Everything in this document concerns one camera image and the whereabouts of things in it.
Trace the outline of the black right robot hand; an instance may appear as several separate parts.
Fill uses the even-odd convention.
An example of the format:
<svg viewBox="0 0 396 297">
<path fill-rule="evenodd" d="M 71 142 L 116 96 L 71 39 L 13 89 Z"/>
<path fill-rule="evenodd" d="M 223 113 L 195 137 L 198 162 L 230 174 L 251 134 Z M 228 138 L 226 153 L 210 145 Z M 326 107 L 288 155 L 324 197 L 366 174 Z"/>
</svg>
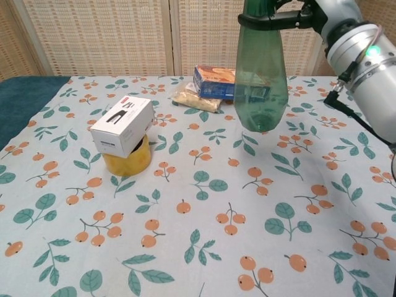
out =
<svg viewBox="0 0 396 297">
<path fill-rule="evenodd" d="M 274 12 L 272 15 L 243 13 L 238 16 L 238 22 L 243 27 L 258 31 L 313 28 L 316 33 L 321 33 L 329 18 L 317 1 L 303 3 L 299 11 Z"/>
</svg>

